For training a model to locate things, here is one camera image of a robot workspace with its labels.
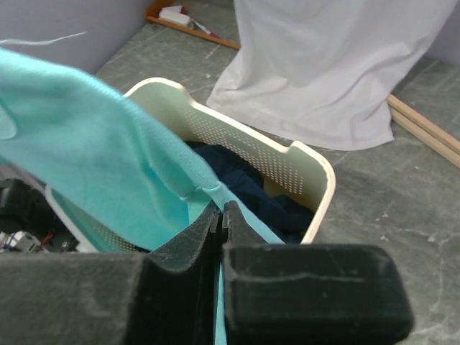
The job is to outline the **navy blue t shirt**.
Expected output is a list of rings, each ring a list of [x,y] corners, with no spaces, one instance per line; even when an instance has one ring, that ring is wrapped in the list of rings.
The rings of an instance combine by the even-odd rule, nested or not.
[[[301,243],[314,212],[286,195],[270,196],[262,174],[246,160],[221,145],[188,141],[219,180],[285,243]]]

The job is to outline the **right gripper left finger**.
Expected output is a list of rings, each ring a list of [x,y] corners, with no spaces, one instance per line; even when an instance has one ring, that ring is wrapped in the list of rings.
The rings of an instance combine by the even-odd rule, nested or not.
[[[4,254],[3,344],[212,344],[220,213],[149,254]]]

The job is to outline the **teal t shirt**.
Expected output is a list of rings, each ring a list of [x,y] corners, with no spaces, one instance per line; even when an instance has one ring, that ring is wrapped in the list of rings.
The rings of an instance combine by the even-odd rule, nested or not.
[[[156,249],[210,201],[236,201],[190,146],[87,73],[1,51],[1,156],[51,184],[123,239]]]

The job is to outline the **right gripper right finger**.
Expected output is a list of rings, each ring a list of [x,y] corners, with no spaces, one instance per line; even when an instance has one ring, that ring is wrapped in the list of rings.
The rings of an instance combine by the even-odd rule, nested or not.
[[[397,344],[414,315],[391,256],[365,244],[269,244],[225,205],[229,344]]]

